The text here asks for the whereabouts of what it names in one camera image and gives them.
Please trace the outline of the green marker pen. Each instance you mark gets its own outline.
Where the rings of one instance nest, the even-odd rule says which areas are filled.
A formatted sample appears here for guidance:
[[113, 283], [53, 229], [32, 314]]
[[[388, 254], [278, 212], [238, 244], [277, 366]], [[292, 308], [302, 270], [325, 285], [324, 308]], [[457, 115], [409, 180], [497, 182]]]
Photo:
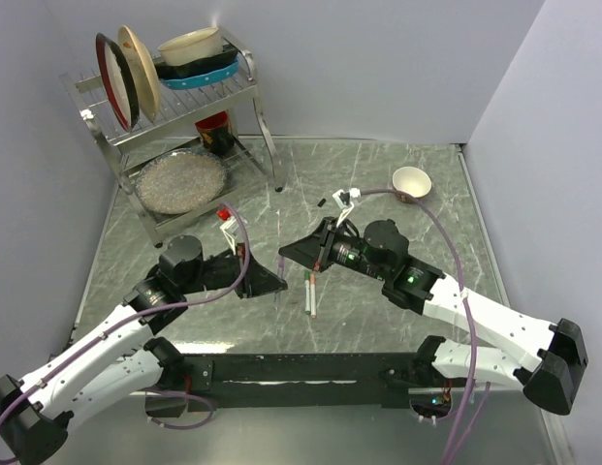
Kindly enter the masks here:
[[311, 314], [311, 288], [309, 286], [309, 280], [304, 280], [304, 289], [305, 289], [305, 305], [304, 305], [304, 313], [305, 315]]

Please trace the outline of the pink marker pen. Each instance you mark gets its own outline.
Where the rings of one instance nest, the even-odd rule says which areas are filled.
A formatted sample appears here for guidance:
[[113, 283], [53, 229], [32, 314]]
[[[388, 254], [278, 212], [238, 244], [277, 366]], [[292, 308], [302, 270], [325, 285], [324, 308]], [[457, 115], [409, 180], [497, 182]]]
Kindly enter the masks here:
[[317, 298], [316, 298], [316, 286], [311, 288], [311, 319], [317, 318]]

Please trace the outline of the purple pen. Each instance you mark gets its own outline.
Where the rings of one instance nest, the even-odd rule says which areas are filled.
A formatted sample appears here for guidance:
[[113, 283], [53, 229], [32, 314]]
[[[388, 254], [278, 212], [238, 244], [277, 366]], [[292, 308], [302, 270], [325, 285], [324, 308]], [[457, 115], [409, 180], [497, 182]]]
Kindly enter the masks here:
[[[285, 259], [282, 256], [278, 255], [277, 256], [277, 276], [280, 279], [283, 279], [284, 269], [285, 269]], [[279, 309], [280, 309], [280, 297], [281, 297], [281, 291], [277, 291], [277, 293], [275, 294], [275, 297], [274, 297], [274, 305], [275, 305], [276, 311], [279, 311]]]

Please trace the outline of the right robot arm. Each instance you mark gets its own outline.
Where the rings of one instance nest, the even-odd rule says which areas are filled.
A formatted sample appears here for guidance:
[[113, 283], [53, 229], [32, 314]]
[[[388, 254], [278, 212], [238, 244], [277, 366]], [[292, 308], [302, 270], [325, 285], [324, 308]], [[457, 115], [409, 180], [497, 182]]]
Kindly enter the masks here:
[[371, 222], [362, 234], [351, 229], [348, 221], [326, 217], [308, 236], [280, 247], [279, 254], [316, 273], [337, 264], [376, 279], [393, 305], [468, 331], [468, 345], [442, 337], [424, 342], [414, 363], [422, 384], [470, 376], [518, 388], [550, 413], [571, 413], [588, 365], [579, 325], [530, 317], [462, 287], [411, 255], [408, 239], [391, 219]]

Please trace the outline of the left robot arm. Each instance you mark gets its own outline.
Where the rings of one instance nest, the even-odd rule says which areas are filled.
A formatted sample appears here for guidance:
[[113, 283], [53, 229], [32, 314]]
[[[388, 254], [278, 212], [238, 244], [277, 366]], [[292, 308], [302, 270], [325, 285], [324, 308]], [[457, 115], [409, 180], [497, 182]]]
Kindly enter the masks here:
[[21, 378], [0, 378], [0, 438], [13, 453], [8, 461], [45, 462], [70, 431], [136, 390], [186, 387], [184, 356], [159, 333], [187, 310], [187, 295], [251, 298], [287, 288], [244, 243], [206, 258], [198, 238], [174, 238], [145, 279], [80, 341]]

